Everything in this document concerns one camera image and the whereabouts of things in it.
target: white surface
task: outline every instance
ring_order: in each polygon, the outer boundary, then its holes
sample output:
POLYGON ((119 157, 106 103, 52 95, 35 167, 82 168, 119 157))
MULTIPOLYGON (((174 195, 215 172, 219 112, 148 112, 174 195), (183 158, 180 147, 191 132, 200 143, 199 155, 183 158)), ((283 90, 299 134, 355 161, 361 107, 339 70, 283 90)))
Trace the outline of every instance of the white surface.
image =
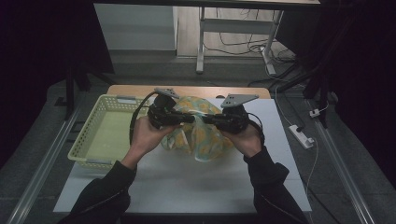
MULTIPOLYGON (((218 108, 223 102, 221 99, 209 101, 218 108)), ((286 188, 303 211, 311 211, 274 101, 258 99, 244 106, 247 112, 262 120, 265 145, 273 160, 290 170, 286 188)), ((69 212, 84 187, 105 174, 106 171, 75 164, 54 212, 69 212)), ((256 212, 248 167, 236 149, 203 163, 195 161, 192 155, 166 151, 158 146, 139 162, 130 194, 132 203, 127 212, 133 213, 256 212)))
POLYGON ((94 4, 108 49, 175 50, 174 7, 94 4))

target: hand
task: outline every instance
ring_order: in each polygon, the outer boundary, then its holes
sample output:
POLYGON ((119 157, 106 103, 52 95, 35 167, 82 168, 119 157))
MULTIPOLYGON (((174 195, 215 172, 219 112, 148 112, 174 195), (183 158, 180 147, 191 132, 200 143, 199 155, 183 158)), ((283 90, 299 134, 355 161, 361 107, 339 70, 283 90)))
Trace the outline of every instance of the hand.
POLYGON ((139 118, 134 125, 131 147, 121 163, 134 169, 144 155, 158 146, 161 140, 177 127, 179 125, 162 127, 158 130, 151 125, 147 116, 139 118))
POLYGON ((232 134, 220 131, 222 135, 228 137, 233 145, 246 157, 250 158, 262 150, 262 143, 257 130, 250 124, 247 128, 238 134, 232 134))

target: power strip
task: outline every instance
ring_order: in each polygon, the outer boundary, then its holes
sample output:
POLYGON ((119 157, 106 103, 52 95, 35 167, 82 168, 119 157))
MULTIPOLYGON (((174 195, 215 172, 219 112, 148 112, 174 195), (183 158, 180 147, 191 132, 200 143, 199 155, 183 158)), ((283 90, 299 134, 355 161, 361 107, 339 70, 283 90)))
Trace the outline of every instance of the power strip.
POLYGON ((314 139, 307 138, 303 132, 297 132, 297 128, 297 125, 289 126, 289 130, 293 133, 293 135, 297 138, 301 145, 305 149, 311 148, 314 145, 314 139))

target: black jacket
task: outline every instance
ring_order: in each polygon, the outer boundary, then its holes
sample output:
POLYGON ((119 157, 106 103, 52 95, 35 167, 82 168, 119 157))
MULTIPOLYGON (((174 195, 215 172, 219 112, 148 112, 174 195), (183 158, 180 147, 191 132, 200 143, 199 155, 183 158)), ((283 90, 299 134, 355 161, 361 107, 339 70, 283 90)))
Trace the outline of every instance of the black jacket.
MULTIPOLYGON (((308 223, 283 185, 289 170, 274 163, 266 147, 244 161, 254 188, 254 206, 263 223, 308 223)), ((116 223, 130 205, 128 188, 135 176, 136 169, 117 161, 103 179, 94 179, 85 187, 70 214, 59 223, 116 223)))

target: light green basket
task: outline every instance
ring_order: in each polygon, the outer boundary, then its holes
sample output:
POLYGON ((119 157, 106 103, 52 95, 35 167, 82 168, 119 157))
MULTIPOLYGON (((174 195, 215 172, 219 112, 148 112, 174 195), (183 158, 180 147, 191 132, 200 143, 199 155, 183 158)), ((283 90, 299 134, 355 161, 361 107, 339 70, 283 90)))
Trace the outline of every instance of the light green basket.
MULTIPOLYGON (((142 101, 143 98, 101 95, 67 158, 84 167, 111 169, 129 149, 129 125, 142 101)), ((148 108, 142 107, 138 117, 147 112, 148 108)))

